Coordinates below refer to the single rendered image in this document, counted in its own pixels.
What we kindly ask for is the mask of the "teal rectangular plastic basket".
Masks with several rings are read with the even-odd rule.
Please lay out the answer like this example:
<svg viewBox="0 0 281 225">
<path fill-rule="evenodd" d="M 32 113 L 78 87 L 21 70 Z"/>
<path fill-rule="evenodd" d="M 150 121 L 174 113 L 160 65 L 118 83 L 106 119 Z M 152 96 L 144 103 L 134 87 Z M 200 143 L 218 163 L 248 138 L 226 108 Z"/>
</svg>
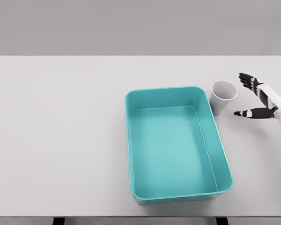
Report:
<svg viewBox="0 0 281 225">
<path fill-rule="evenodd" d="M 133 90 L 125 97 L 130 190 L 139 205 L 212 200 L 233 176 L 205 91 Z"/>
</svg>

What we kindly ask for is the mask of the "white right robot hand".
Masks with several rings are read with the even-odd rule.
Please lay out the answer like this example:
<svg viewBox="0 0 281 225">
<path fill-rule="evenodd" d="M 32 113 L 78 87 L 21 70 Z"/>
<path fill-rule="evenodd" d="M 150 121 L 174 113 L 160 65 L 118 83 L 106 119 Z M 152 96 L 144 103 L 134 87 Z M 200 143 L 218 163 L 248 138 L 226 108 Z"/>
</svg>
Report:
<svg viewBox="0 0 281 225">
<path fill-rule="evenodd" d="M 277 119 L 281 125 L 281 97 L 267 84 L 251 75 L 240 73 L 240 82 L 244 87 L 253 91 L 260 99 L 263 108 L 236 111 L 234 115 L 249 119 Z"/>
</svg>

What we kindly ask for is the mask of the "white paper cup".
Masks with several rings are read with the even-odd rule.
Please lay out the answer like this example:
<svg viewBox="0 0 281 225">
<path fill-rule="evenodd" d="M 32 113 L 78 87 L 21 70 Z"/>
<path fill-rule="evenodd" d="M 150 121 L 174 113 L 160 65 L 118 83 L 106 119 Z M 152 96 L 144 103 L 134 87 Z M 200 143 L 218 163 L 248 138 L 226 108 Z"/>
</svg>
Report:
<svg viewBox="0 0 281 225">
<path fill-rule="evenodd" d="M 222 114 L 228 104 L 238 95 L 237 87 L 226 80 L 217 80 L 211 85 L 209 103 L 214 116 Z"/>
</svg>

